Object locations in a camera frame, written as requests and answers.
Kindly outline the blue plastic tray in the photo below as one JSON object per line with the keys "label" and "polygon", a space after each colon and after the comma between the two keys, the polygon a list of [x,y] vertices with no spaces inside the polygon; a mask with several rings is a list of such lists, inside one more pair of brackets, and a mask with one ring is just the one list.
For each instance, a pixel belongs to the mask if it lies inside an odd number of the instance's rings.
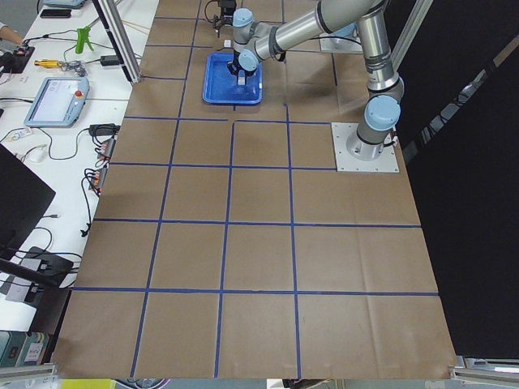
{"label": "blue plastic tray", "polygon": [[260,64],[252,76],[247,76],[244,84],[239,84],[238,78],[227,67],[232,59],[232,53],[208,55],[203,100],[214,105],[259,104],[263,99],[263,65]]}

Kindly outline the black power adapter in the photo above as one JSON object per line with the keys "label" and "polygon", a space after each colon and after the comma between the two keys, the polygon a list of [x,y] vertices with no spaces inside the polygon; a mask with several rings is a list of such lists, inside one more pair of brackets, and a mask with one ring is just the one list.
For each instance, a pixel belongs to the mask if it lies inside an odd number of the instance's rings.
{"label": "black power adapter", "polygon": [[99,62],[102,66],[117,66],[120,64],[116,55],[100,56]]}

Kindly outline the green plastic clamp tool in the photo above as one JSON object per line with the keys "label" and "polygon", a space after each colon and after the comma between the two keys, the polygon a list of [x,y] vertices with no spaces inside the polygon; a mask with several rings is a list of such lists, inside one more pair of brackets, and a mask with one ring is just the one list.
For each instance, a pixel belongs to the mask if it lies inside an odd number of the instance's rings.
{"label": "green plastic clamp tool", "polygon": [[92,43],[89,39],[91,28],[89,26],[85,26],[83,28],[78,28],[77,32],[77,40],[75,45],[75,53],[82,54],[84,52],[84,47],[87,46],[91,51],[94,50]]}

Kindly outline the teach pendant with screen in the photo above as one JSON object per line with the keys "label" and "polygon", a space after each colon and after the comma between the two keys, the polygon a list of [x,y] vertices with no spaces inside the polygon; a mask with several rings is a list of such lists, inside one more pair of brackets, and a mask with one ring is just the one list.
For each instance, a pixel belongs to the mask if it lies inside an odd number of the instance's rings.
{"label": "teach pendant with screen", "polygon": [[47,77],[24,119],[28,127],[70,127],[80,116],[90,84],[87,77]]}

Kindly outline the black smartphone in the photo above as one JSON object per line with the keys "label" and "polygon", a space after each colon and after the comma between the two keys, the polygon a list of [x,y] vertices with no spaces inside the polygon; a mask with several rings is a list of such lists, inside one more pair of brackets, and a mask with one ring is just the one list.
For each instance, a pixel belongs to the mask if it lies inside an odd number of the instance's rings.
{"label": "black smartphone", "polygon": [[48,8],[40,13],[42,19],[69,19],[71,17],[70,9]]}

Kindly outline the white computer mouse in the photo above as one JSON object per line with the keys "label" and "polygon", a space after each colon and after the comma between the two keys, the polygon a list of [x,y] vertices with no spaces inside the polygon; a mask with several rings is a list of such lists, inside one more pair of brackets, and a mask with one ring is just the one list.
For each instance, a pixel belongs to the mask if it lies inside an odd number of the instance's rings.
{"label": "white computer mouse", "polygon": [[39,147],[39,148],[35,148],[34,150],[32,150],[29,153],[28,159],[32,163],[41,163],[45,159],[45,156],[46,156],[46,149]]}

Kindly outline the black monitor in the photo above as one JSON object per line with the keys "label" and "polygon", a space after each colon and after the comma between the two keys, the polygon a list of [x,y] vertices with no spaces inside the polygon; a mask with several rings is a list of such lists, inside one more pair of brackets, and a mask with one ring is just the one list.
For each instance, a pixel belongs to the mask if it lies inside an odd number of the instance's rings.
{"label": "black monitor", "polygon": [[1,146],[1,258],[9,260],[34,230],[56,193]]}

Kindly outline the black monitor stand base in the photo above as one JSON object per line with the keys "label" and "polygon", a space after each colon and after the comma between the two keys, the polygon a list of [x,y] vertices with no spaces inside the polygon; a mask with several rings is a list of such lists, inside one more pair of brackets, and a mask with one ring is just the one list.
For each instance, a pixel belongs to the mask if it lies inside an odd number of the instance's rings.
{"label": "black monitor stand base", "polygon": [[74,263],[57,254],[33,247],[20,263],[1,257],[1,272],[41,287],[58,288],[74,270]]}

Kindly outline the aluminium frame post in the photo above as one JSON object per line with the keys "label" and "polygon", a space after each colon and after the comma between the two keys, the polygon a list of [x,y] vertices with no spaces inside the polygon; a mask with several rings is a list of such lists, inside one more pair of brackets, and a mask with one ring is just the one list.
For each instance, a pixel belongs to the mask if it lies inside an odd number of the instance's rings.
{"label": "aluminium frame post", "polygon": [[132,85],[138,83],[141,80],[142,71],[115,2],[112,0],[93,0],[92,3],[114,48],[127,81]]}

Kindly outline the square metal base plate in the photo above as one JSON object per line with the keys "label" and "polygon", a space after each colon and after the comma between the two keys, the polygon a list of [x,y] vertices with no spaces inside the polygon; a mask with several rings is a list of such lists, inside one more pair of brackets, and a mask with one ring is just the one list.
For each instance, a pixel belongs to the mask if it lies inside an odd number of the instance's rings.
{"label": "square metal base plate", "polygon": [[393,138],[390,134],[378,145],[364,143],[357,133],[358,123],[332,122],[332,141],[339,173],[399,173]]}

